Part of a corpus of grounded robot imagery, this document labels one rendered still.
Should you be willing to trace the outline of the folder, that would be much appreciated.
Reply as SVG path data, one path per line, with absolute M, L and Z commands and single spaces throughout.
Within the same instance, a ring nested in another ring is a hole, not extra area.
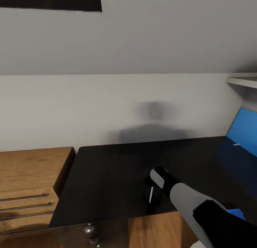
M 237 217 L 240 217 L 241 219 L 244 219 L 244 220 L 250 222 L 250 221 L 247 219 L 247 217 L 241 212 L 240 209 L 229 209 L 228 211 L 229 211 L 230 214 L 233 214 L 233 215 L 235 215 L 235 216 L 237 216 Z

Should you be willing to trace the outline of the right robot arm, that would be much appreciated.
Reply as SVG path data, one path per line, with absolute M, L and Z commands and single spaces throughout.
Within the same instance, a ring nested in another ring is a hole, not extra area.
M 160 188 L 206 248 L 257 248 L 257 226 L 230 214 L 215 199 L 189 187 L 156 166 L 144 179 Z

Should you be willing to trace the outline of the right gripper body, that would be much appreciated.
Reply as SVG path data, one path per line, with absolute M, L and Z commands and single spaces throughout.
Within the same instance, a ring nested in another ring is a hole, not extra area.
M 151 187 L 159 188 L 159 186 L 151 179 L 150 176 L 146 177 L 146 186 L 151 186 Z

